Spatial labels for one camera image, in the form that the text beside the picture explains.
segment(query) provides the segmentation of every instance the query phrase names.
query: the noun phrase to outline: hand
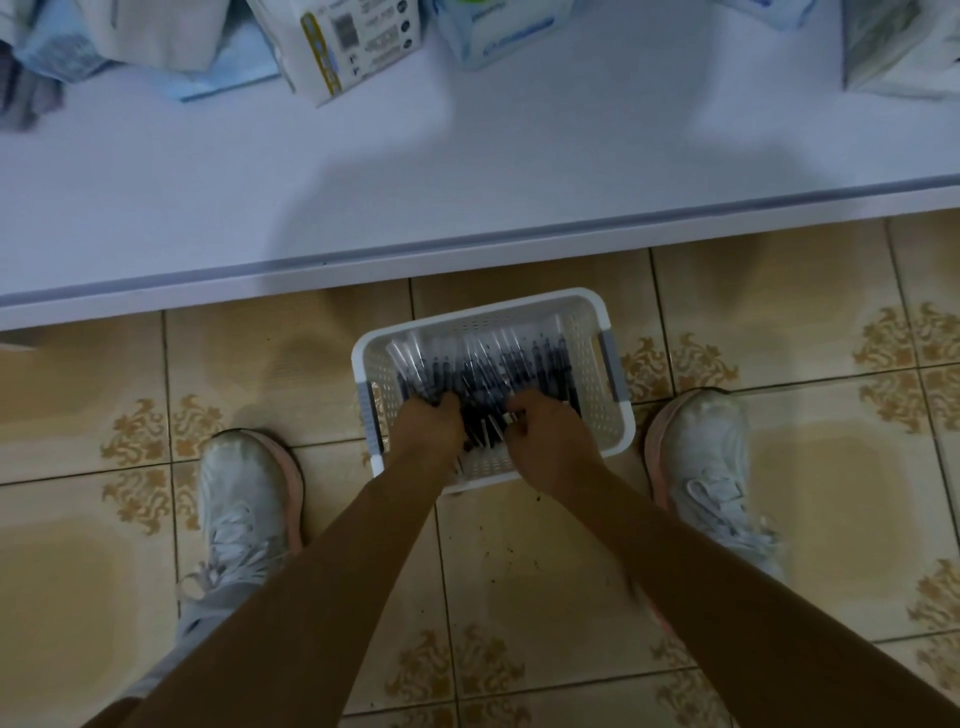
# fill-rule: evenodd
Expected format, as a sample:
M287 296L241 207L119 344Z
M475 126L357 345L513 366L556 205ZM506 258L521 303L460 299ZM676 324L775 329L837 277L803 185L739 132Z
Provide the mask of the hand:
M526 412L504 437L517 471L537 490L555 496L577 464L603 465L593 435L569 405L531 389L516 395L507 409Z
M445 466L452 466L465 440L460 400L455 394L445 393L436 407L411 397L400 406L390 430L390 461L416 452L418 457L436 458Z

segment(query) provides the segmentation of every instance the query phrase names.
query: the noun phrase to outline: white package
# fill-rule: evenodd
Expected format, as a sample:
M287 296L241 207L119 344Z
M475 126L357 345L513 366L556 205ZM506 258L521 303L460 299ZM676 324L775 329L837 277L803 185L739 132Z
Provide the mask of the white package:
M229 0L76 0L106 59L206 71L224 30Z
M960 1L846 0L847 89L960 94Z
M417 0L249 0L294 93L316 106L420 48Z
M817 0L717 0L739 11L759 18L779 31L800 28Z
M30 31L34 0L0 0L0 40L19 43Z

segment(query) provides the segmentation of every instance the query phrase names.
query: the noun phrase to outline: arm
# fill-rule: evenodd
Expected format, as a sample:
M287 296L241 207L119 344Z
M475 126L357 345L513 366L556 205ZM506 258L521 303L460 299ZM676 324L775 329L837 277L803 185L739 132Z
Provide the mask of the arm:
M464 442L454 395L403 405L393 458L305 551L122 724L335 726L373 630Z
M512 403L510 454L623 563L744 728L960 725L905 667L611 473L576 414Z

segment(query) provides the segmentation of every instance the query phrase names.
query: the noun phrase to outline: pink shoe sole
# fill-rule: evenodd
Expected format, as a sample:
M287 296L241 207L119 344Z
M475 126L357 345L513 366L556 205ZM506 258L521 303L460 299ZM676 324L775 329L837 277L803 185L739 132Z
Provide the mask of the pink shoe sole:
M303 551L303 537L300 534L300 516L303 513L303 475L300 466L289 450L274 440L253 429L241 429L245 435L255 438L274 457L283 471L283 479L287 487L287 504L285 509L287 519L287 545L291 555L296 556Z

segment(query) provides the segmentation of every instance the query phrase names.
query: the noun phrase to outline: product package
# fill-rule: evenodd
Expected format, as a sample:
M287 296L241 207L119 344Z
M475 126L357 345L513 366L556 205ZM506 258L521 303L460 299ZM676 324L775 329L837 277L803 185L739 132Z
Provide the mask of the product package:
M817 0L717 0L717 2L759 18L779 31L800 28Z
M576 0L430 0L460 65L481 68L564 25Z
M30 30L34 0L0 0L0 42L16 45Z
M154 71L165 96L188 101L280 75L270 42L246 0L233 0L216 58L206 71Z
M250 0L294 93L316 106L421 46L417 0Z
M206 71L224 30L229 0L75 0L106 59Z
M957 0L846 0L847 89L894 96L960 94Z
M88 78L109 63L93 45L73 0L46 0L33 29L13 54L34 73L68 84Z

